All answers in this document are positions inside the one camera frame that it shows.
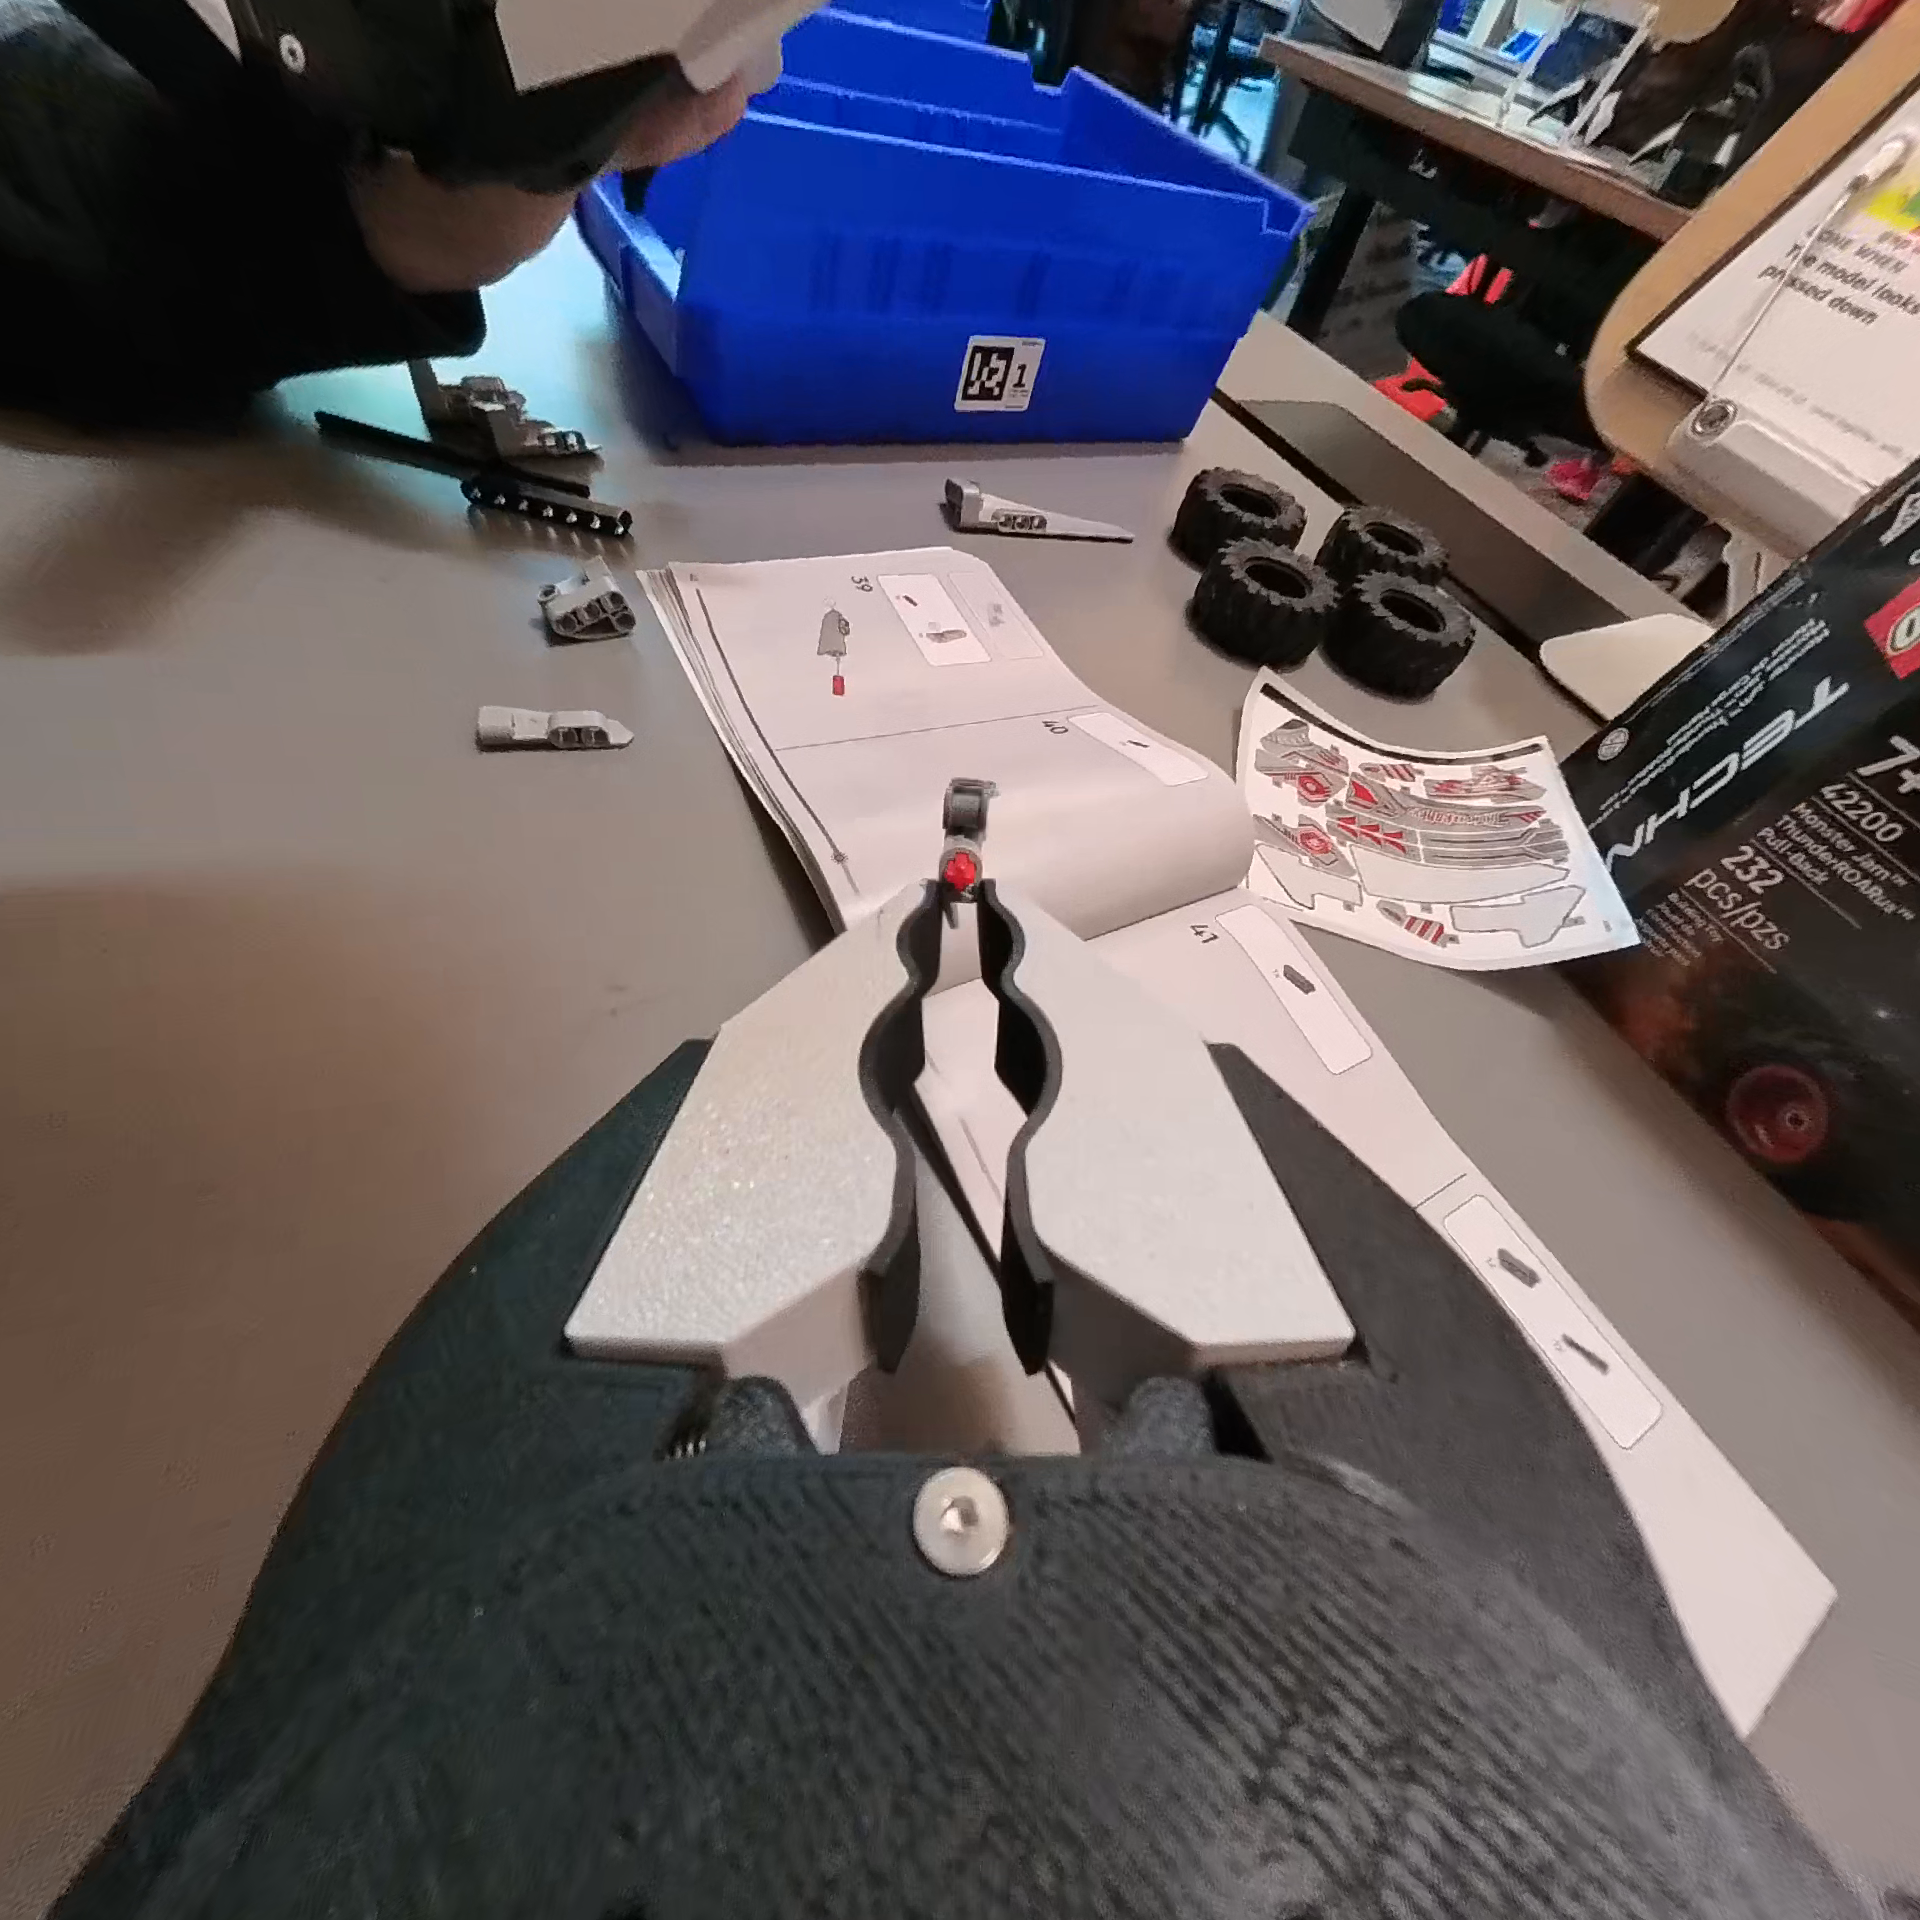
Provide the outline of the blue plastic bin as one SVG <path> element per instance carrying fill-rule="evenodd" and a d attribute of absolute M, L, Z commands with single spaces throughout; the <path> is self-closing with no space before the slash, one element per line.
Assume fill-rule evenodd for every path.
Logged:
<path fill-rule="evenodd" d="M 1087 71 L 830 7 L 584 243 L 710 440 L 1171 443 L 1311 205 Z"/>

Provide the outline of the wooden background desk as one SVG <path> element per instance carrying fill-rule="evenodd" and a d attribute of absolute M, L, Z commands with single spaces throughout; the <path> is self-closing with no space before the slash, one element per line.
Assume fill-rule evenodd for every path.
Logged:
<path fill-rule="evenodd" d="M 1872 50 L 1871 35 L 1835 35 L 1795 4 L 1736 4 L 1700 38 L 1657 50 L 1617 107 L 1610 139 L 1638 151 L 1691 110 L 1732 96 L 1742 47 L 1768 53 L 1772 92 L 1736 141 L 1732 172 L 1754 159 L 1849 62 Z M 1271 37 L 1262 60 L 1300 107 L 1284 156 L 1308 173 L 1304 194 L 1335 187 L 1315 258 L 1356 252 L 1384 213 L 1422 223 L 1455 248 L 1513 266 L 1546 248 L 1546 215 L 1624 234 L 1634 246 L 1671 243 L 1694 211 L 1634 173 L 1595 162 L 1593 148 L 1544 141 L 1528 126 L 1498 124 L 1465 101 L 1441 96 L 1439 79 L 1403 66 L 1338 50 L 1320 38 Z"/>

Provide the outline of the clear acrylic stand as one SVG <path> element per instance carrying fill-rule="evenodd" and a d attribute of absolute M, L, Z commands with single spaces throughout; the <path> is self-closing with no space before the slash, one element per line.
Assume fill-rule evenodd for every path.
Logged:
<path fill-rule="evenodd" d="M 1659 12 L 1659 2 L 1547 4 L 1539 44 L 1499 96 L 1496 126 L 1551 146 L 1584 139 L 1633 56 L 1651 45 Z"/>

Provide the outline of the person's left hand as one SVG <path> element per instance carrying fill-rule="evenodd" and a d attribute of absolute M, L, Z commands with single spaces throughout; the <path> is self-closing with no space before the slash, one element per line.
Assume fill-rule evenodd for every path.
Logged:
<path fill-rule="evenodd" d="M 731 77 L 716 92 L 641 107 L 616 152 L 624 172 L 654 172 L 711 146 L 750 102 Z M 371 258 L 410 296 L 482 292 L 544 252 L 567 223 L 575 194 L 511 183 L 446 183 L 414 157 L 382 156 L 351 173 L 351 203 Z"/>

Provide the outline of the grey angled connector piece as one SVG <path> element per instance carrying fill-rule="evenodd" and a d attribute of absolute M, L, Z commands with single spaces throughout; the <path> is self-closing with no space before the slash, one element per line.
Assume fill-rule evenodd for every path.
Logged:
<path fill-rule="evenodd" d="M 638 615 L 607 565 L 584 567 L 538 591 L 543 623 L 554 644 L 624 639 L 635 634 Z"/>

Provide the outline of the grey brick assembly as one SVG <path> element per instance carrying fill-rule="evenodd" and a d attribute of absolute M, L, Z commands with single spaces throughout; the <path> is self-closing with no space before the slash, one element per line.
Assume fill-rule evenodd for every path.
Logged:
<path fill-rule="evenodd" d="M 427 434 L 508 464 L 599 461 L 588 434 L 529 411 L 527 398 L 497 375 L 446 381 L 427 359 L 406 364 Z"/>

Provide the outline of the grey desk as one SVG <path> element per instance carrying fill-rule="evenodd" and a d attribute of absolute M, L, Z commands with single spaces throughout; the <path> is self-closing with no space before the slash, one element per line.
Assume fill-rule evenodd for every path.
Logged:
<path fill-rule="evenodd" d="M 323 445 L 4 424 L 4 1915 L 220 1661 L 372 1357 L 497 1211 L 825 922 L 577 557 Z M 619 751 L 480 751 L 489 704 Z M 1562 975 L 1312 944 L 1452 1139 L 1833 1582 L 1756 1733 L 1916 1882 L 1916 1328 Z"/>

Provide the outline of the wooden instruction board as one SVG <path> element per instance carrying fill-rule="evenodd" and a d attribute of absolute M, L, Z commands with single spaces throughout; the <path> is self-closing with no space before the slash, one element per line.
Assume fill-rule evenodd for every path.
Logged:
<path fill-rule="evenodd" d="M 1712 276 L 1728 253 L 1742 252 L 1790 203 L 1835 173 L 1871 135 L 1890 130 L 1916 94 L 1916 75 L 1919 4 L 1910 2 L 1895 7 L 1747 166 L 1659 246 L 1604 314 L 1584 371 L 1584 398 L 1607 448 L 1641 478 L 1700 512 L 1712 508 L 1666 454 L 1691 396 L 1638 359 L 1638 338 Z"/>

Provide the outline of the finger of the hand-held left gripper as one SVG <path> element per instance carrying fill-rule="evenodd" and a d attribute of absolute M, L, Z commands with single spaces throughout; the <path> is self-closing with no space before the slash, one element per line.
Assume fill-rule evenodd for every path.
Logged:
<path fill-rule="evenodd" d="M 497 2 L 497 35 L 518 92 L 672 62 L 707 94 L 730 79 L 770 85 L 785 37 L 823 2 Z"/>

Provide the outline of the black toy set box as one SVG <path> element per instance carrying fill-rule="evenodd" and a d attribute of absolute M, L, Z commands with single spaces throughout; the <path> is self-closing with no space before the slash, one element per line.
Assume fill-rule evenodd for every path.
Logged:
<path fill-rule="evenodd" d="M 1919 1301 L 1919 468 L 1564 760 L 1640 944 L 1577 988 Z"/>

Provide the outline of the person's left forearm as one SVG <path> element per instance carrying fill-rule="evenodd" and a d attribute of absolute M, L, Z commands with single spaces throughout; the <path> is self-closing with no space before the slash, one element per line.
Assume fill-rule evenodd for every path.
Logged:
<path fill-rule="evenodd" d="M 476 290 L 377 266 L 340 141 L 274 88 L 174 102 L 62 4 L 4 4 L 8 414 L 216 424 L 289 378 L 484 336 Z"/>

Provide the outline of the grey flat connector piece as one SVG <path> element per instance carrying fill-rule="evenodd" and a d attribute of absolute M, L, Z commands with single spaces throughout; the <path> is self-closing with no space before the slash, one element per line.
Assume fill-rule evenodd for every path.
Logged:
<path fill-rule="evenodd" d="M 595 709 L 523 709 L 489 704 L 476 714 L 474 746 L 480 751 L 619 751 L 635 733 Z"/>

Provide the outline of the white stand foot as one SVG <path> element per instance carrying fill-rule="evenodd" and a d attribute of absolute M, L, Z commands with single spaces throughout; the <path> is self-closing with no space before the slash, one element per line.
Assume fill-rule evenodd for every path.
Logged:
<path fill-rule="evenodd" d="M 1601 723 L 1614 723 L 1714 634 L 1712 623 L 1687 610 L 1624 618 L 1547 638 L 1539 664 L 1575 707 Z"/>

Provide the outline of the small grey connector red pin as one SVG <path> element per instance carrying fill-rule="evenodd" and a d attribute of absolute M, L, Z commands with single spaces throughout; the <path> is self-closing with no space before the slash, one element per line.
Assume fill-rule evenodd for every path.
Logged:
<path fill-rule="evenodd" d="M 995 780 L 971 775 L 955 776 L 947 786 L 937 882 L 950 904 L 971 902 L 988 876 L 985 840 L 998 794 Z"/>

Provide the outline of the white instruction booklet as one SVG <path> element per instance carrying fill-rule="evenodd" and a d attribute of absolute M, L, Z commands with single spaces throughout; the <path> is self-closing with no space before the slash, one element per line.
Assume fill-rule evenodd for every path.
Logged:
<path fill-rule="evenodd" d="M 1311 926 L 1244 888 L 1255 829 L 1228 775 L 1098 698 L 953 549 L 641 581 L 840 926 L 927 871 L 922 815 L 953 776 L 995 780 L 992 874 L 1244 1050 L 1441 1230 L 1599 1442 L 1704 1672 L 1752 1734 L 1833 1584 L 1449 1135 Z"/>

